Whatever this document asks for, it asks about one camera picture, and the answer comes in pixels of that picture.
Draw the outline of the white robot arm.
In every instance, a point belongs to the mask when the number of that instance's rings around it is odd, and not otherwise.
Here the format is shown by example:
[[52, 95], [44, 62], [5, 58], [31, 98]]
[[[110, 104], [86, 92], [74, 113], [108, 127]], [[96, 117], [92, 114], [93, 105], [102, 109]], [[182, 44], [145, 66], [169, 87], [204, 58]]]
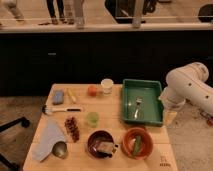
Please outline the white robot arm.
[[213, 87], [206, 84], [208, 77], [208, 68], [200, 62], [169, 71], [166, 75], [167, 86], [159, 96], [164, 108], [178, 111], [190, 100], [207, 114], [213, 115]]

